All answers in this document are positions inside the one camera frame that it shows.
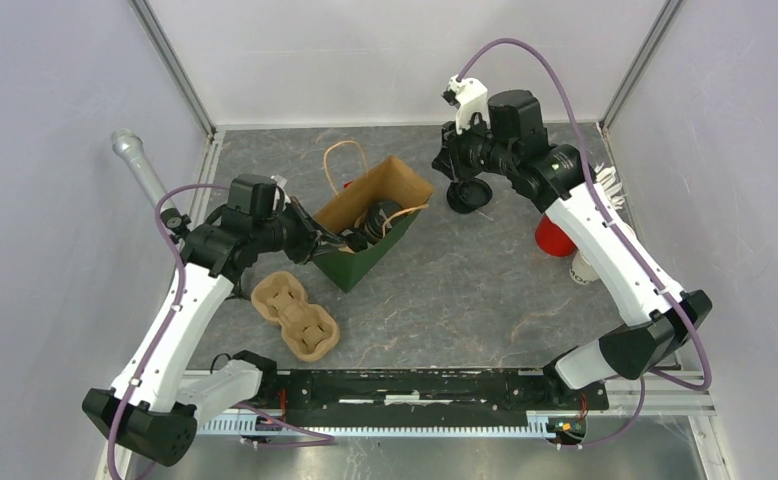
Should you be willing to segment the stack of white paper cups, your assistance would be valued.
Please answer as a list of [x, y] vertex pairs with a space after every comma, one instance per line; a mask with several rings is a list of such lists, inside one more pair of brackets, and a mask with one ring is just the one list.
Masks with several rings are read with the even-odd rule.
[[598, 273], [580, 250], [577, 250], [572, 258], [569, 274], [579, 285], [589, 285], [599, 279]]

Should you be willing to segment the black coffee cup lid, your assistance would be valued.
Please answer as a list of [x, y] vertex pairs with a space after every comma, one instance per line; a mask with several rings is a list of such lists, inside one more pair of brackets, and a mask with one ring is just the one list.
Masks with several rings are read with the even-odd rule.
[[400, 210], [401, 206], [391, 200], [377, 201], [367, 209], [362, 229], [371, 245], [377, 244], [384, 238], [385, 231], [391, 228], [391, 225], [384, 226], [384, 223]]

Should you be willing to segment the brown cardboard cup carrier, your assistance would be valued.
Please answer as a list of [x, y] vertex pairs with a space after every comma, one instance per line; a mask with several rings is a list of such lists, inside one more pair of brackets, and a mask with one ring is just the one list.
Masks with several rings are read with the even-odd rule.
[[280, 328], [281, 338], [300, 361], [320, 360], [340, 339], [334, 318], [309, 302], [305, 288], [289, 272], [274, 272], [260, 281], [250, 301], [266, 321]]

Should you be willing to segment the green paper bag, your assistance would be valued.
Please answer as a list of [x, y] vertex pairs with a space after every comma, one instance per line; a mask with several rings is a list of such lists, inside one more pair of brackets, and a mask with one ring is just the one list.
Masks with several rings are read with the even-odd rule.
[[[365, 172], [340, 187], [331, 173], [330, 154], [345, 145], [357, 148]], [[322, 166], [333, 198], [318, 211], [316, 219], [340, 235], [343, 244], [314, 263], [348, 293], [401, 239], [419, 212], [429, 207], [434, 187], [395, 156], [371, 167], [364, 149], [354, 140], [328, 147]]]

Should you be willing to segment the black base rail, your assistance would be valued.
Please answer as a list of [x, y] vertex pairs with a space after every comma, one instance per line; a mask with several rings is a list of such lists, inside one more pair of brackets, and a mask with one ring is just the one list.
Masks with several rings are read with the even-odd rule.
[[521, 427], [529, 412], [610, 406], [600, 382], [568, 393], [537, 369], [516, 368], [279, 370], [248, 402], [302, 428]]

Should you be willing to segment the stack of black lids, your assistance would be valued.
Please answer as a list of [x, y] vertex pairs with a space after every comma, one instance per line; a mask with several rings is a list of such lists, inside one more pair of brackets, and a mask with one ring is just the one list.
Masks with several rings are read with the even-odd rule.
[[486, 206], [492, 198], [489, 184], [477, 178], [452, 182], [446, 191], [448, 206], [459, 214], [470, 214]]

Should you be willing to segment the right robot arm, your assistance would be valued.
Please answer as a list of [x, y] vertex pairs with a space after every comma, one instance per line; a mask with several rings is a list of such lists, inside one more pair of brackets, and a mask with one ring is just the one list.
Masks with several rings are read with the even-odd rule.
[[584, 173], [575, 147], [550, 143], [533, 94], [508, 90], [490, 96], [471, 82], [447, 88], [443, 97], [456, 116], [442, 127], [432, 166], [451, 181], [450, 208], [469, 214], [491, 200], [479, 174], [507, 178], [586, 257], [622, 318], [618, 328], [545, 367], [545, 400], [567, 408], [584, 387], [614, 376], [636, 380], [686, 344], [710, 313], [711, 299], [702, 290], [685, 291], [650, 257], [603, 187]]

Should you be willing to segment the silver microphone on stand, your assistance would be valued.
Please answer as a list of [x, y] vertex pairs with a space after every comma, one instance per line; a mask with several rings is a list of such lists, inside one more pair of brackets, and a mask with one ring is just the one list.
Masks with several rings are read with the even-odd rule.
[[166, 190], [146, 155], [142, 140], [128, 129], [118, 129], [112, 132], [111, 143], [114, 153], [128, 166], [165, 228], [178, 237], [185, 236], [189, 232], [190, 219], [171, 199], [159, 205]]

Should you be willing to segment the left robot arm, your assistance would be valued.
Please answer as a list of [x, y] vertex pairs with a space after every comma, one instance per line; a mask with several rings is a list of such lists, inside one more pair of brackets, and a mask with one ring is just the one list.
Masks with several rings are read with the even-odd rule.
[[247, 400], [267, 407], [278, 397], [272, 362], [257, 355], [238, 355], [206, 378], [181, 384], [204, 331], [244, 271], [265, 253], [284, 252], [305, 264], [346, 244], [273, 177], [243, 174], [226, 191], [218, 218], [183, 235], [181, 247], [163, 219], [156, 220], [175, 259], [169, 293], [111, 386], [90, 389], [82, 403], [110, 448], [162, 466], [180, 461], [199, 428], [225, 410]]

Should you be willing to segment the red plastic cup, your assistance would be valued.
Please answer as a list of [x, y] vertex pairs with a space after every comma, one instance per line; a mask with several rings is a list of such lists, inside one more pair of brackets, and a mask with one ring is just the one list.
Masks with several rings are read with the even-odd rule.
[[554, 224], [547, 215], [543, 215], [534, 232], [537, 246], [546, 254], [554, 257], [568, 257], [577, 250], [568, 235]]

